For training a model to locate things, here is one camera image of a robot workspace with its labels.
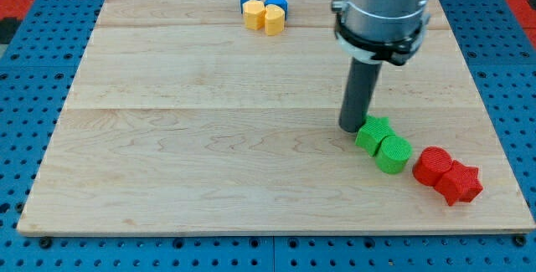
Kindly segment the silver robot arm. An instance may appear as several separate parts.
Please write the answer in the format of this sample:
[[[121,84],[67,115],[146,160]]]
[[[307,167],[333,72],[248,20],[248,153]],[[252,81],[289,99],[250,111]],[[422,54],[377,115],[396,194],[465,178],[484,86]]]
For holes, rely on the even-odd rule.
[[[430,15],[428,0],[332,0],[334,34],[360,63],[401,66],[422,45]]]

